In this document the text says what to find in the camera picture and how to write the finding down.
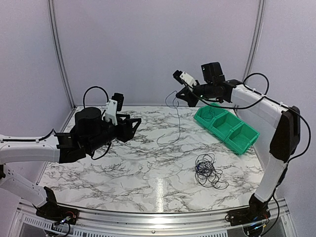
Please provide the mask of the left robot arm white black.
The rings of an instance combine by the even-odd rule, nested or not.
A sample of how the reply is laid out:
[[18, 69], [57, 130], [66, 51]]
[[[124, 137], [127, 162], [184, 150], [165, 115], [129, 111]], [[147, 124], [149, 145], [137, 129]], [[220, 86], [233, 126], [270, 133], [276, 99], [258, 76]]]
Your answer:
[[74, 216], [73, 210], [58, 205], [54, 191], [37, 186], [15, 173], [8, 165], [13, 162], [48, 161], [73, 163], [94, 156], [103, 146], [110, 147], [112, 141], [131, 140], [141, 123], [140, 118], [118, 114], [116, 108], [88, 107], [75, 113], [75, 125], [69, 133], [52, 130], [41, 138], [0, 137], [0, 187], [29, 201], [37, 215], [51, 220]]

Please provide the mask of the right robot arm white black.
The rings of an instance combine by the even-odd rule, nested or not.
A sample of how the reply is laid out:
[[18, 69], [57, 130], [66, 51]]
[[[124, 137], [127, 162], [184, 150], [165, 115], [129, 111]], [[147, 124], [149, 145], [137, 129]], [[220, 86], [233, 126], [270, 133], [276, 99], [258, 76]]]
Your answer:
[[218, 62], [204, 64], [201, 69], [203, 84], [186, 72], [173, 73], [183, 85], [176, 97], [189, 107], [203, 102], [213, 110], [214, 118], [203, 118], [197, 113], [197, 122], [236, 154], [243, 154], [250, 146], [266, 150], [259, 158], [264, 175], [249, 206], [229, 211], [229, 222], [235, 226], [269, 217], [268, 203], [282, 183], [290, 160], [296, 157], [301, 135], [300, 110], [270, 99], [243, 81], [226, 80]]

